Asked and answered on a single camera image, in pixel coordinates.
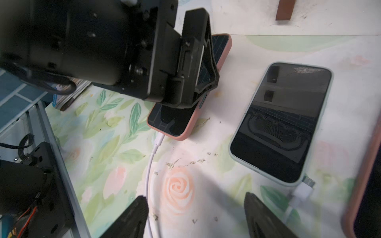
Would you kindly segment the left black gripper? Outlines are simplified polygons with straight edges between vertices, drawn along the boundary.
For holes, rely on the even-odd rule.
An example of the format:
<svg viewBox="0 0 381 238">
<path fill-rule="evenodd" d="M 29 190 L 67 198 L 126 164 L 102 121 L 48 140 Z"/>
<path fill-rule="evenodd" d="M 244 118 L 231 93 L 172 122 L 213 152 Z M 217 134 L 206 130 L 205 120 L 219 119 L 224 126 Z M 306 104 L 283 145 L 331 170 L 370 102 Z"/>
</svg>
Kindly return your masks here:
<svg viewBox="0 0 381 238">
<path fill-rule="evenodd" d="M 89 2 L 89 80 L 94 86 L 174 105 L 183 76 L 196 72 L 212 35 L 206 9 L 186 11 L 175 30 L 177 1 Z"/>
</svg>

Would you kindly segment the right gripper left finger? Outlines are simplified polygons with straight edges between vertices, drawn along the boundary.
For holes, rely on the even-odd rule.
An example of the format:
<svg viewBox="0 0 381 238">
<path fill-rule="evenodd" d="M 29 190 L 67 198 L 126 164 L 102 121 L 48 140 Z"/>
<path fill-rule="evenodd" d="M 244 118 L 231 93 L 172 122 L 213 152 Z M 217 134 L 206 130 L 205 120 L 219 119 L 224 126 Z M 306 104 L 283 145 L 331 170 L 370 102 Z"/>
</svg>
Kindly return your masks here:
<svg viewBox="0 0 381 238">
<path fill-rule="evenodd" d="M 138 196 L 101 238 L 143 238 L 148 212 L 146 197 Z"/>
</svg>

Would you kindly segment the pink case phone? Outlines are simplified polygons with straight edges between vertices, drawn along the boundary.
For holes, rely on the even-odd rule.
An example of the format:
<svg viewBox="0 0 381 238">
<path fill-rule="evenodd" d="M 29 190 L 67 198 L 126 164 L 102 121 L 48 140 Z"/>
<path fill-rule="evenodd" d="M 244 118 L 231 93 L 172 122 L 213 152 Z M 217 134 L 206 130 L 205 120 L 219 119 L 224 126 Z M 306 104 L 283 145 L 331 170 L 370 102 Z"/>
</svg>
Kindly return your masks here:
<svg viewBox="0 0 381 238">
<path fill-rule="evenodd" d="M 199 64 L 192 64 L 196 72 L 183 76 L 175 82 L 182 86 L 176 103 L 155 104 L 147 118 L 147 125 L 177 141 L 187 139 L 204 109 L 205 99 L 219 83 L 219 72 L 232 47 L 231 36 L 227 33 L 211 35 L 202 48 Z"/>
<path fill-rule="evenodd" d="M 378 118 L 341 222 L 347 238 L 381 236 L 381 119 Z"/>
</svg>

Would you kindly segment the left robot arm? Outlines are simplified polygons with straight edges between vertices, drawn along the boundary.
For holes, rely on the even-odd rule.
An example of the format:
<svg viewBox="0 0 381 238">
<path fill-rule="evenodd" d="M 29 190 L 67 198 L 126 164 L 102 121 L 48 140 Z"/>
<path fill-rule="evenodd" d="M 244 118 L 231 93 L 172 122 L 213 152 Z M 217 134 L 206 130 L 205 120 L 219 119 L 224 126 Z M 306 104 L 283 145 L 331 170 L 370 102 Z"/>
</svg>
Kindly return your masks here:
<svg viewBox="0 0 381 238">
<path fill-rule="evenodd" d="M 177 1 L 1 1 L 1 69 L 52 94 L 74 78 L 172 108 L 219 83 L 208 12 Z"/>
</svg>

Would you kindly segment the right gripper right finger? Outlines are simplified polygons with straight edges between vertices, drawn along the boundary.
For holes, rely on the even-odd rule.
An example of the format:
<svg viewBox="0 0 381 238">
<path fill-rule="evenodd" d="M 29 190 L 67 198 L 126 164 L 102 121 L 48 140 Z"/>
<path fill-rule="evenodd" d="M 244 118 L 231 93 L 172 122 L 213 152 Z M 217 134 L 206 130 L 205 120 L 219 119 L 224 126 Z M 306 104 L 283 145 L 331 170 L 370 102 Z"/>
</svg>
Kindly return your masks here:
<svg viewBox="0 0 381 238">
<path fill-rule="evenodd" d="M 297 238 L 255 194 L 245 194 L 244 209 L 251 238 Z"/>
</svg>

